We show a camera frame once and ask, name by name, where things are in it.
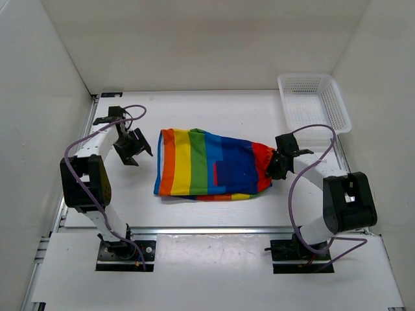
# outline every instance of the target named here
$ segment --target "rainbow striped cloth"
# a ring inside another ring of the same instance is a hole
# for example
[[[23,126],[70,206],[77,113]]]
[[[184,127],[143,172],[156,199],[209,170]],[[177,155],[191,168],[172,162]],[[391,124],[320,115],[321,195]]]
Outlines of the rainbow striped cloth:
[[[199,130],[161,130],[154,194],[193,200],[244,200],[272,186],[274,149]]]

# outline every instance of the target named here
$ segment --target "white table surface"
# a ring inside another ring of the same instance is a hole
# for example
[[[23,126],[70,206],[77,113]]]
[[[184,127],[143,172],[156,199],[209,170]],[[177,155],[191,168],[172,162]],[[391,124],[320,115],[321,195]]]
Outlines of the white table surface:
[[[387,311],[403,306],[380,237],[335,273],[274,275],[266,235],[158,236],[154,272],[95,271],[99,239],[54,233],[32,298],[50,310]],[[355,245],[336,241],[332,256]]]
[[[95,117],[107,115],[109,106],[140,104],[147,114],[135,121],[152,147],[135,156],[139,167],[126,167],[115,150],[105,160],[112,186],[112,205],[132,227],[261,227],[291,226],[287,195],[293,180],[273,181],[258,198],[236,202],[195,202],[153,195],[157,143],[163,128],[201,128],[218,135],[276,146],[275,136],[287,133],[279,91],[175,91],[127,92],[118,98],[100,98]],[[140,108],[129,110],[132,115]],[[337,165],[334,152],[328,161]],[[322,214],[322,192],[306,179],[294,193],[294,213],[299,224]],[[65,226],[93,227],[83,214],[69,209]]]

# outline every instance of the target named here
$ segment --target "orange stripe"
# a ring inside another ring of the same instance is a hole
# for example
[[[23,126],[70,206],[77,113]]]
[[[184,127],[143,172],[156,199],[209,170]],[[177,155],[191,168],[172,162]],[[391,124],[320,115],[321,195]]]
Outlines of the orange stripe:
[[[215,197],[215,201],[232,201],[231,194],[217,194]]]
[[[176,148],[174,146],[174,130],[162,130],[164,146],[164,166],[160,183],[160,196],[169,196],[174,181],[174,168],[176,166]]]

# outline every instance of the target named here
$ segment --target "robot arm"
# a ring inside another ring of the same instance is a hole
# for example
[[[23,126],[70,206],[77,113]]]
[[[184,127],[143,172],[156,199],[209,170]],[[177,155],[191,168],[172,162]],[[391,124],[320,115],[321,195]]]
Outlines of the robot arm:
[[[292,133],[277,136],[276,142],[278,148],[267,169],[273,179],[285,179],[288,171],[299,174],[319,161],[312,151],[298,148]],[[301,236],[309,245],[325,242],[341,232],[376,224],[368,178],[362,172],[350,174],[320,162],[302,176],[323,191],[323,215],[300,227]]]
[[[104,161],[112,146],[114,146],[124,165],[138,166],[132,156],[140,154],[144,150],[151,156],[152,153],[140,129],[136,128],[134,131],[128,131],[125,122],[100,131],[102,124],[120,119],[125,119],[125,110],[118,106],[110,107],[107,117],[98,118],[93,123],[92,132],[99,133],[86,142],[73,157],[69,158],[69,161],[78,177],[105,210],[112,231],[118,233],[122,238],[130,240],[130,228],[118,217],[115,209],[110,204],[112,192]],[[61,160],[60,171],[66,205],[75,208],[79,213],[85,214],[92,220],[101,232],[99,234],[100,239],[111,252],[126,253],[131,246],[120,241],[107,229],[103,215],[72,176],[64,159]]]

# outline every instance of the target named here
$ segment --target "red stripe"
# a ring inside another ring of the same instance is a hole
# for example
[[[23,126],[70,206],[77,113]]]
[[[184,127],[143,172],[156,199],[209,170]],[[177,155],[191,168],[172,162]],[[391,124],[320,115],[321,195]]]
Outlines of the red stripe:
[[[270,164],[274,149],[259,143],[252,143],[252,149],[254,150],[255,167],[258,172],[258,192],[261,192],[272,183],[272,178],[265,177],[265,172]]]
[[[197,196],[196,200],[200,201],[231,201],[231,194],[214,194],[211,196]]]
[[[217,169],[216,169],[216,162],[214,162],[214,164],[213,164],[213,184],[215,186],[218,185],[218,172],[217,172]]]
[[[176,166],[176,147],[174,146],[174,130],[162,130],[164,145],[164,167],[160,183],[160,196],[169,196],[174,181],[174,168]]]

